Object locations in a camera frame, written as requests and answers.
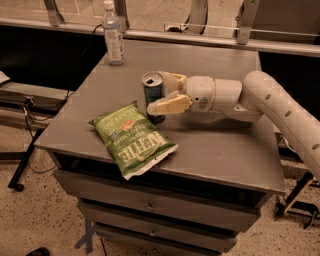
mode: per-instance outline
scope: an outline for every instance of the gray cabinet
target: gray cabinet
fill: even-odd
[[[168,255],[228,252],[266,200],[285,191],[267,118],[248,124],[205,113],[167,116],[157,127],[178,151],[130,181],[88,121],[133,101],[145,111],[147,71],[242,80],[259,68],[257,53],[136,40],[125,49],[126,63],[98,64],[35,146],[50,154],[56,179],[79,199],[97,234]]]

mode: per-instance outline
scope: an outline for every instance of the aluminum can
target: aluminum can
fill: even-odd
[[[159,72],[147,72],[142,76],[141,81],[145,95],[146,107],[148,107],[151,102],[155,102],[163,97],[163,77]],[[148,113],[147,117],[152,123],[160,123],[165,119],[164,115],[153,116]]]

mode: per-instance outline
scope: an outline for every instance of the green chip bag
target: green chip bag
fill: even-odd
[[[95,126],[127,180],[145,173],[178,148],[145,118],[136,102],[97,116],[89,123]]]

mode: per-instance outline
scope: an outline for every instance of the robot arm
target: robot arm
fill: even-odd
[[[268,74],[250,72],[243,83],[166,72],[162,75],[166,97],[149,104],[150,115],[178,114],[189,109],[254,122],[265,114],[320,180],[320,123]]]

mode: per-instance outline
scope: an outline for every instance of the water bottle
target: water bottle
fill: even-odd
[[[125,62],[121,21],[114,10],[113,0],[104,1],[104,8],[102,26],[108,49],[108,61],[110,65],[121,65]]]

